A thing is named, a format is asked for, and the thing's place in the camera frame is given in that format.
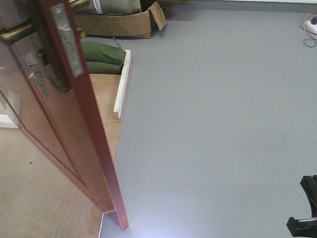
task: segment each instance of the brass door handle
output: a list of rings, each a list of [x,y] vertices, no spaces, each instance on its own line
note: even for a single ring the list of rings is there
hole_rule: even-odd
[[[70,0],[69,4],[73,12],[77,12],[80,9],[88,6],[90,2],[89,0]],[[6,46],[10,46],[34,32],[35,27],[32,25],[32,23],[29,20],[23,20],[9,27],[0,28],[0,42]]]
[[[10,46],[35,31],[32,23],[28,20],[20,21],[6,28],[0,28],[0,41]]]

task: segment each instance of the black cable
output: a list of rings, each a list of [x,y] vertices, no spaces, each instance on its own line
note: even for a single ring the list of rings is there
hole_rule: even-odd
[[[90,0],[90,4],[91,4],[92,6],[95,6],[92,0]],[[96,10],[96,14],[99,16],[100,20],[101,20],[101,21],[103,22],[103,24],[105,25],[105,27],[106,27],[106,29],[107,29],[109,35],[110,35],[111,38],[114,40],[114,42],[117,44],[118,48],[122,49],[120,43],[117,41],[116,37],[115,37],[115,36],[113,35],[113,33],[110,31],[110,29],[109,29],[108,25],[106,24],[105,20],[101,17],[101,14],[99,14],[99,13],[97,12],[97,10]]]
[[[308,35],[310,38],[305,38],[305,39],[303,40],[304,45],[307,46],[307,47],[310,47],[310,48],[316,47],[316,46],[317,46],[317,39],[314,38],[313,36],[311,36],[311,35],[308,33],[308,31],[306,31],[306,33],[307,33],[307,35]],[[315,44],[312,45],[312,46],[310,46],[310,45],[308,45],[308,44],[306,43],[306,41],[314,41]]]

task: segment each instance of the wooden platform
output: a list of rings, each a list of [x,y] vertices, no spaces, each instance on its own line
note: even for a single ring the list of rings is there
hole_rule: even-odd
[[[124,74],[91,75],[113,158],[121,126],[113,109],[123,77],[119,94],[126,94]],[[0,238],[98,237],[102,212],[19,129],[0,128],[0,162]]]

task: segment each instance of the red door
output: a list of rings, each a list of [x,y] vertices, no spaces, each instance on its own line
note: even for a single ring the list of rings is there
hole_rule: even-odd
[[[72,6],[83,2],[73,0]],[[0,1],[0,100],[23,133],[125,230],[72,6],[66,0]]]

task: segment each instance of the gray floor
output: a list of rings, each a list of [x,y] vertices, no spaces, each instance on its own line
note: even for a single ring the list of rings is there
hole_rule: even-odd
[[[317,174],[301,13],[174,10],[134,58],[115,161],[130,227],[102,238],[289,238]],[[112,44],[109,39],[92,41]]]

